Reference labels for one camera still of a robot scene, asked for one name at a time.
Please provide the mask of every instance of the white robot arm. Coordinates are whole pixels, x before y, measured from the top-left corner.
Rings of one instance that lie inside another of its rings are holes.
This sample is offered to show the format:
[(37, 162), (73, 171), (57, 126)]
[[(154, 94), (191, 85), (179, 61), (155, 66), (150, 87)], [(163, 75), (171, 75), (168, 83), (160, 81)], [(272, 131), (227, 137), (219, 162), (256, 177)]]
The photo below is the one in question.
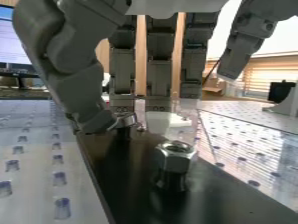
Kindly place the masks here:
[(295, 0), (241, 1), (216, 70), (220, 78), (227, 81), (237, 78), (251, 55), (259, 50), (264, 39), (271, 36), (276, 23), (296, 15)]
[[(94, 48), (124, 23), (124, 14), (164, 18), (179, 11), (214, 13), (226, 1), (19, 0), (13, 14), (15, 33), (54, 101), (83, 133), (118, 126), (100, 99), (103, 70)], [(296, 12), (296, 0), (243, 0), (218, 68), (223, 78), (237, 77), (276, 22)]]

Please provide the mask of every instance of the wooden panel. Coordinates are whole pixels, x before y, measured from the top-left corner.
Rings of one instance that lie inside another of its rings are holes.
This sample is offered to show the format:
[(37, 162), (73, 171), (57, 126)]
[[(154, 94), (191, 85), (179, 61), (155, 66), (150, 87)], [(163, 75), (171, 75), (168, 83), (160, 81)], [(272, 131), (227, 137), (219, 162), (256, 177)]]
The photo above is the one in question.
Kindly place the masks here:
[(0, 0), (1, 5), (14, 6), (18, 0)]
[(144, 16), (136, 18), (135, 41), (135, 94), (146, 95), (146, 21)]
[(95, 56), (103, 66), (103, 71), (108, 73), (108, 41), (102, 40), (95, 48)]
[(171, 97), (179, 98), (179, 75), (180, 75), (180, 58), (182, 58), (182, 40), (184, 30), (184, 13), (178, 14), (175, 41), (172, 50), (172, 73), (171, 73)]

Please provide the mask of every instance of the window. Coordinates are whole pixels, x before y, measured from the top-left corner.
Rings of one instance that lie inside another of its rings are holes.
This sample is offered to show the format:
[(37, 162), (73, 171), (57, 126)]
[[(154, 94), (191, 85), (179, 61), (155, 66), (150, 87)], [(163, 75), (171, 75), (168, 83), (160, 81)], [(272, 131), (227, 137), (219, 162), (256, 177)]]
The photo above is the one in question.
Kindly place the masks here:
[(298, 80), (298, 55), (252, 58), (241, 76), (244, 96), (267, 98), (269, 83), (281, 80)]

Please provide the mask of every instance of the black work surface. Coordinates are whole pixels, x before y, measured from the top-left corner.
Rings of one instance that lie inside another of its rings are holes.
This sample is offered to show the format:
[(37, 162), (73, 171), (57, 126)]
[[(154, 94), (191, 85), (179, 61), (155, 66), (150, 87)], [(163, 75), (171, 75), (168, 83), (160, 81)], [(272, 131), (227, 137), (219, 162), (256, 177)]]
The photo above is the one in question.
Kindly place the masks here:
[(160, 136), (131, 130), (130, 141), (115, 133), (77, 139), (110, 223), (298, 223), (289, 209), (199, 158), (186, 193), (154, 188), (154, 146), (163, 141)]

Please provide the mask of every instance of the perforated metal plate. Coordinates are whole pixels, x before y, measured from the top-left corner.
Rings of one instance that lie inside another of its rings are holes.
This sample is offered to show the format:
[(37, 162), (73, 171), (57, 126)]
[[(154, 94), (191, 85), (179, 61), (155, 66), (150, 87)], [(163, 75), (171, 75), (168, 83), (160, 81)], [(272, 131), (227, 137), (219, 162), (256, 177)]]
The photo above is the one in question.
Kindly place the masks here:
[(0, 101), (0, 223), (107, 223), (51, 101)]

